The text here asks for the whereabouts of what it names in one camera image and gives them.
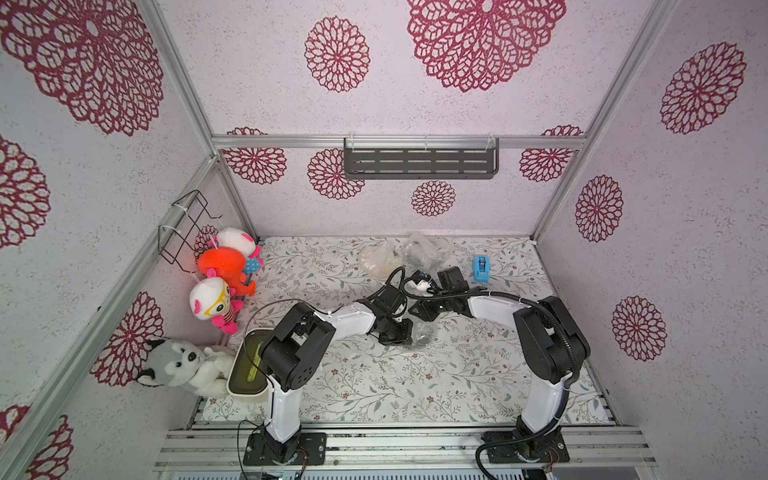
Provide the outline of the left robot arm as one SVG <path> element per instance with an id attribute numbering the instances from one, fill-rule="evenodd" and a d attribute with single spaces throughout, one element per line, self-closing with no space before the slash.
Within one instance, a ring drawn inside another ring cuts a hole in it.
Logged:
<path id="1" fill-rule="evenodd" d="M 257 369 L 267 380 L 269 405 L 264 437 L 277 450 L 298 441 L 301 390 L 329 346 L 347 337 L 372 334 L 382 345 L 408 345 L 413 322 L 403 317 L 408 297 L 405 270 L 395 269 L 373 294 L 329 313 L 307 302 L 294 304 L 259 348 Z"/>

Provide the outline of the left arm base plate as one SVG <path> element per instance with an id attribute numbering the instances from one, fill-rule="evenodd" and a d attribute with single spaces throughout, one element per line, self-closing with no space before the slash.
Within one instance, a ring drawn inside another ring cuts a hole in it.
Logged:
<path id="1" fill-rule="evenodd" d="M 325 463 L 327 435 L 299 430 L 286 442 L 275 440 L 265 427 L 249 437 L 243 457 L 245 466 L 317 466 Z"/>

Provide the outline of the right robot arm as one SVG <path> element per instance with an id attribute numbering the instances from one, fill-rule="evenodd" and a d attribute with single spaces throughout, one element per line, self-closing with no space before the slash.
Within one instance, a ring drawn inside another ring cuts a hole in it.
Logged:
<path id="1" fill-rule="evenodd" d="M 484 456 L 519 463 L 567 461 L 561 423 L 571 387 L 578 382 L 591 347 L 563 302 L 556 296 L 531 300 L 471 287 L 456 267 L 439 272 L 438 278 L 434 282 L 419 270 L 402 277 L 399 290 L 414 301 L 410 312 L 424 321 L 453 312 L 515 330 L 532 374 L 526 404 L 515 427 L 496 434 L 488 432 L 481 438 L 474 453 L 479 470 L 487 479 L 495 477 L 484 465 Z"/>

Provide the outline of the blue tape dispenser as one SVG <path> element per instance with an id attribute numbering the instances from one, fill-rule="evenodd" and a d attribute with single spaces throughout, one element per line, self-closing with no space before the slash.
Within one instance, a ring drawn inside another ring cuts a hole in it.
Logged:
<path id="1" fill-rule="evenodd" d="M 479 283 L 488 283 L 491 277 L 490 260 L 485 255 L 476 255 L 473 259 L 473 278 Z"/>

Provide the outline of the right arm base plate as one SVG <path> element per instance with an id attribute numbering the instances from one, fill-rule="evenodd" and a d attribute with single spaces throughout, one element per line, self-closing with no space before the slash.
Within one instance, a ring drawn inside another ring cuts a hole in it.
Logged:
<path id="1" fill-rule="evenodd" d="M 523 440 L 527 430 L 487 431 L 481 439 L 491 444 L 486 450 L 491 464 L 506 463 L 567 463 L 570 455 L 561 428 L 537 438 Z"/>

